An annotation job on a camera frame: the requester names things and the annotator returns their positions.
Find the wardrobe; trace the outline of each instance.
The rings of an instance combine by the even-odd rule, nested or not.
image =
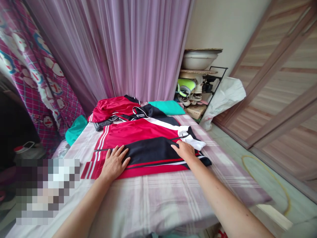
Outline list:
[[[272,0],[230,76],[246,98],[213,122],[317,203],[317,1]]]

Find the white shoe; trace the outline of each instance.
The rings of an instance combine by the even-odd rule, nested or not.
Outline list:
[[[201,84],[197,84],[195,89],[194,89],[194,93],[195,94],[200,94],[202,93],[202,86],[204,85],[204,83],[201,83]]]
[[[191,94],[189,100],[201,101],[202,94]]]
[[[189,98],[182,97],[180,94],[177,96],[177,98],[184,106],[189,106],[191,104]]]

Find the hand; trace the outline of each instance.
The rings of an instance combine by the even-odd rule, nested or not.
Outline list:
[[[118,148],[116,146],[112,153],[110,154],[110,149],[107,151],[106,160],[102,167],[102,171],[100,174],[100,178],[106,179],[107,181],[112,182],[115,180],[126,168],[130,161],[130,157],[128,157],[123,163],[122,160],[129,149],[125,149],[122,153],[124,145]]]
[[[178,140],[176,143],[179,145],[179,148],[176,145],[171,146],[183,160],[187,162],[191,158],[196,158],[194,147],[181,140]]]

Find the pink plaid sheet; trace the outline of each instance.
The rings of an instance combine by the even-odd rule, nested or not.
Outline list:
[[[192,127],[202,149],[211,159],[210,169],[244,204],[253,206],[271,197],[233,161],[220,146],[187,114],[174,116],[181,125]],[[90,160],[100,137],[89,123],[64,159],[80,159],[80,173]],[[15,233],[27,237],[51,237],[89,190],[93,180],[82,179],[58,215],[48,226],[14,226]],[[89,237],[144,237],[176,233],[191,235],[217,223],[203,192],[190,170],[116,180],[106,194],[92,224]]]

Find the metal rack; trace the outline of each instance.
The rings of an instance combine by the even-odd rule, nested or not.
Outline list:
[[[216,93],[216,91],[217,91],[217,89],[218,89],[218,87],[219,87],[219,85],[220,85],[220,83],[221,83],[221,81],[222,81],[222,79],[223,79],[223,77],[224,77],[224,75],[225,75],[227,69],[228,69],[228,68],[224,68],[224,67],[211,66],[211,67],[209,68],[209,70],[211,70],[211,68],[221,68],[221,69],[224,69],[224,73],[222,74],[221,77],[212,76],[212,75],[206,75],[206,76],[203,77],[203,78],[204,78],[204,82],[205,82],[207,79],[215,79],[215,80],[216,80],[216,79],[219,79],[219,82],[218,82],[218,84],[217,84],[216,89],[215,89],[214,91],[211,91],[211,92],[210,92],[210,93],[212,94],[212,96],[211,96],[211,98],[210,98],[210,100],[209,100],[209,102],[208,102],[208,104],[207,104],[207,107],[206,107],[205,111],[207,110],[207,108],[208,108],[208,106],[209,106],[209,104],[210,104],[210,102],[211,102],[211,100],[212,100],[214,94]],[[201,121],[201,119],[203,118],[203,116],[204,116],[204,114],[205,114],[205,111],[204,111],[204,113],[202,114],[202,116],[201,116],[198,120],[194,119],[197,123],[199,123],[199,122]]]

